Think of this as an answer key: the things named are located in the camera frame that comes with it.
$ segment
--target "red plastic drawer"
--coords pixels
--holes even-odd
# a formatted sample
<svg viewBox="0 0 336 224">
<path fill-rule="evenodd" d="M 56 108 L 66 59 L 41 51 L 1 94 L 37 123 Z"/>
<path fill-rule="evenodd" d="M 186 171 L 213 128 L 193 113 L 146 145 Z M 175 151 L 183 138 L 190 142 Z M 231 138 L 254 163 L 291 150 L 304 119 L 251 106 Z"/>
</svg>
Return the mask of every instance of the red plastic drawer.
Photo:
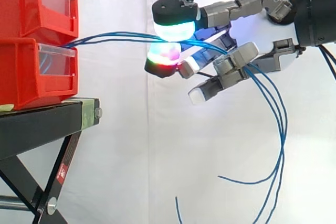
<svg viewBox="0 0 336 224">
<path fill-rule="evenodd" d="M 0 110 L 60 103 L 78 92 L 76 49 L 0 39 Z"/>
<path fill-rule="evenodd" d="M 0 38 L 64 45 L 78 38 L 78 0 L 0 0 Z"/>
</svg>

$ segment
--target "green tape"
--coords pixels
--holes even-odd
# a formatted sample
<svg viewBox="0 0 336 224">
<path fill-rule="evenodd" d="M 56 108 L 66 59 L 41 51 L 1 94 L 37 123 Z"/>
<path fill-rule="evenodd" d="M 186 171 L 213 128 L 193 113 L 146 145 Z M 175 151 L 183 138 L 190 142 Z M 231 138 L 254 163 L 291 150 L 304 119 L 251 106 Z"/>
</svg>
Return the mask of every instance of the green tape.
<svg viewBox="0 0 336 224">
<path fill-rule="evenodd" d="M 11 111 L 14 108 L 14 104 L 5 104 L 5 105 L 0 105 L 0 112 L 7 112 Z"/>
<path fill-rule="evenodd" d="M 94 99 L 73 99 L 69 101 L 80 101 L 82 102 L 82 130 L 92 127 L 94 124 Z"/>
</svg>

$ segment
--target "white fabric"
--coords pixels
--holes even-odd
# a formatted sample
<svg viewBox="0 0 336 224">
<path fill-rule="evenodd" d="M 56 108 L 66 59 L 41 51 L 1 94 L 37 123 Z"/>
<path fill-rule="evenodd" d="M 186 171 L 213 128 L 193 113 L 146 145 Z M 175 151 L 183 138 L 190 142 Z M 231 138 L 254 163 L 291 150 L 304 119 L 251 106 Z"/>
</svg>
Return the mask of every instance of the white fabric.
<svg viewBox="0 0 336 224">
<path fill-rule="evenodd" d="M 152 33 L 154 1 L 80 0 L 80 37 Z M 81 47 L 79 53 L 79 95 L 100 98 L 104 114 L 98 126 L 83 132 L 60 196 L 69 224 L 178 223 L 175 196 L 185 224 L 253 221 L 269 183 L 243 186 L 217 178 L 257 180 L 275 165 L 276 122 L 251 81 L 192 106 L 187 93 L 204 77 L 147 76 L 146 45 L 111 42 Z M 271 223 L 335 223 L 335 81 L 316 49 L 271 77 L 289 113 L 284 181 Z M 42 186 L 59 146 L 20 156 Z M 0 218 L 21 224 L 32 215 L 1 211 Z"/>
<path fill-rule="evenodd" d="M 201 6 L 216 1 L 229 0 L 197 0 Z M 284 180 L 271 223 L 334 223 L 332 75 L 319 51 L 309 49 L 271 77 L 289 113 Z M 266 177 L 279 153 L 275 119 L 250 80 L 192 106 L 187 92 L 203 80 L 149 77 L 150 223 L 177 223 L 175 195 L 184 223 L 252 223 L 264 202 L 269 183 L 236 185 L 216 176 Z M 275 189 L 271 195 L 259 223 L 266 221 Z"/>
</svg>

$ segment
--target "metal table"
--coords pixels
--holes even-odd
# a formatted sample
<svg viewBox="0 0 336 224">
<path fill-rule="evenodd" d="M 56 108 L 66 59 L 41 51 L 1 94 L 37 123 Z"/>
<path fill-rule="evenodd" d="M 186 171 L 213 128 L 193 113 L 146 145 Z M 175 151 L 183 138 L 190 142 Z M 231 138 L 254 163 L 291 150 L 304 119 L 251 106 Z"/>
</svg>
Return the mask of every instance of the metal table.
<svg viewBox="0 0 336 224">
<path fill-rule="evenodd" d="M 62 104 L 26 111 L 0 112 L 0 177 L 17 195 L 0 196 L 0 209 L 30 211 L 33 224 L 67 224 L 57 210 L 81 132 L 102 116 L 98 99 L 74 98 Z M 64 137 L 46 188 L 17 157 Z"/>
</svg>

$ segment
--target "warning sticker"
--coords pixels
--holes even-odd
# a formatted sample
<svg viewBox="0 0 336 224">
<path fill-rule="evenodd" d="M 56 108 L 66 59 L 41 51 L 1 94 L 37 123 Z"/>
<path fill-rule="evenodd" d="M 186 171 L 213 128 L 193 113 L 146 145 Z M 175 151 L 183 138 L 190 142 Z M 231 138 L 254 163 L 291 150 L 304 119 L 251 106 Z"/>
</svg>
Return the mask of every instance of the warning sticker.
<svg viewBox="0 0 336 224">
<path fill-rule="evenodd" d="M 69 167 L 66 166 L 64 163 L 62 163 L 61 166 L 59 167 L 56 179 L 58 180 L 58 182 L 61 185 L 63 185 L 63 183 L 64 183 L 64 180 L 65 180 L 65 178 L 67 176 L 67 173 L 68 173 L 68 169 L 69 169 Z"/>
</svg>

